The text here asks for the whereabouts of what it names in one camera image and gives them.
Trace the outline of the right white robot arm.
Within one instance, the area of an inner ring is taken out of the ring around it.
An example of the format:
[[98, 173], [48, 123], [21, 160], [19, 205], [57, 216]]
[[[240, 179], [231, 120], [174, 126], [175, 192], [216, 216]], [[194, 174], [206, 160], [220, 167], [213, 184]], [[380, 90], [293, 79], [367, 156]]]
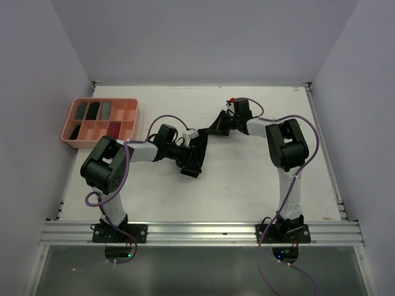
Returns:
[[209, 134], [228, 136], [231, 130], [248, 136], [265, 138], [273, 165], [278, 170], [280, 201], [275, 218], [275, 235], [282, 242], [289, 242], [303, 227], [304, 217], [301, 207], [301, 184], [298, 172], [305, 165], [309, 148], [299, 123], [295, 119], [269, 123], [253, 116], [245, 97], [227, 101], [227, 109], [222, 110], [208, 128]]

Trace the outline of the pink divided organizer tray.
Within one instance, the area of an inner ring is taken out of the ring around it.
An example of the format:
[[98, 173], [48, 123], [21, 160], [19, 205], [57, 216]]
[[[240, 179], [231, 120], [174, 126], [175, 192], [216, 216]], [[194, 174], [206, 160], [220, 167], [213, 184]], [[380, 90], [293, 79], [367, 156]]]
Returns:
[[[76, 120], [75, 115], [80, 104], [87, 102], [83, 120]], [[95, 120], [85, 120], [90, 103], [99, 102], [100, 107]], [[101, 120], [101, 108], [103, 102], [113, 103], [110, 118]], [[65, 121], [61, 140], [75, 149], [92, 149], [96, 143], [106, 136], [109, 123], [118, 121], [121, 123], [119, 140], [136, 139], [139, 121], [139, 102], [134, 98], [93, 98], [83, 97], [75, 99], [70, 107]], [[77, 140], [70, 141], [69, 137], [77, 125], [81, 125]]]

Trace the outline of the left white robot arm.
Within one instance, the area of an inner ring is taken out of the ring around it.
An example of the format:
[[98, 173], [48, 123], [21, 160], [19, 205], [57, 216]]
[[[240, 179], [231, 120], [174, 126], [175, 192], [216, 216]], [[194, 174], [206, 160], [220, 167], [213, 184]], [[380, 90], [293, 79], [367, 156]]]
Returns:
[[131, 163], [158, 162], [165, 158], [175, 161], [180, 173], [197, 178], [202, 173], [208, 135], [204, 130], [188, 130], [176, 143], [177, 129], [163, 124], [152, 139], [118, 141], [103, 136], [83, 163], [80, 174], [92, 188], [85, 204], [101, 210], [101, 222], [107, 224], [106, 234], [114, 242], [127, 238], [127, 214], [120, 191], [126, 183]]

